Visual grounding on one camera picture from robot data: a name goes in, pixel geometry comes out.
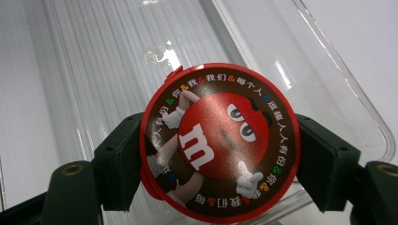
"transparent plastic box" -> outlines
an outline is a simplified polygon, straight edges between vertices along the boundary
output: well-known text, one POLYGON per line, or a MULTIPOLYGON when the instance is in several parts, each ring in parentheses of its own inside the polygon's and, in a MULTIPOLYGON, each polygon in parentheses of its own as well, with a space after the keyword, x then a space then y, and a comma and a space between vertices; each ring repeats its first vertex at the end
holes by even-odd
MULTIPOLYGON (((60 165, 91 160, 124 118, 145 110, 170 72, 212 62, 264 75, 283 91, 295 113, 357 147, 361 165, 390 161, 394 155, 389 128, 299 0, 29 0, 16 6, 12 9, 24 21, 0 22, 9 31, 1 35, 0 55, 14 66, 15 60, 30 59, 38 71, 45 107, 33 110, 51 118, 49 142, 60 165), (7 25, 17 23, 23 33, 12 33, 7 25), (12 37, 21 35, 33 50, 16 52, 19 58, 7 40, 17 46, 12 37)), ((2 76, 16 71, 1 69, 2 76)), ((18 162, 7 154, 1 157, 18 162)), ((273 208, 243 224, 271 222, 311 202, 295 182, 273 208)), ((154 200, 142 186, 128 213, 106 212, 104 217, 108 224, 204 224, 154 200)))

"cartoon hand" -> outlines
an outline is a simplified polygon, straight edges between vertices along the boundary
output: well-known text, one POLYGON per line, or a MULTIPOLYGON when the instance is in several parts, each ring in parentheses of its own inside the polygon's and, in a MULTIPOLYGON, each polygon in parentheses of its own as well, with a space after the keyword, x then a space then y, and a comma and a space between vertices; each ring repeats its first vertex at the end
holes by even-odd
POLYGON ((185 111, 179 109, 179 107, 176 107, 176 110, 174 112, 171 112, 170 114, 165 112, 162 116, 162 120, 168 128, 178 128, 179 122, 181 121, 184 113, 185 111))
POLYGON ((240 161, 237 165, 241 172, 241 176, 237 179, 237 194, 241 194, 247 199, 251 199, 257 190, 258 182, 263 179, 264 175, 260 172, 252 174, 248 171, 245 162, 240 161))

